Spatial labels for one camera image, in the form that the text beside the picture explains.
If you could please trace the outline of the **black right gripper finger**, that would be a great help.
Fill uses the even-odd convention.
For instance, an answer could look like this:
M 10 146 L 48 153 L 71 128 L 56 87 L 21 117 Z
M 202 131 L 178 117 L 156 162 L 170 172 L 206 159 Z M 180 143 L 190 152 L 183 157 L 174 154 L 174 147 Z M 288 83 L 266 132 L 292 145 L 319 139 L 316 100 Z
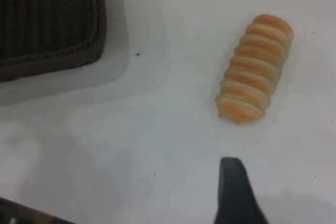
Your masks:
M 220 160 L 217 201 L 215 223 L 268 223 L 239 158 Z

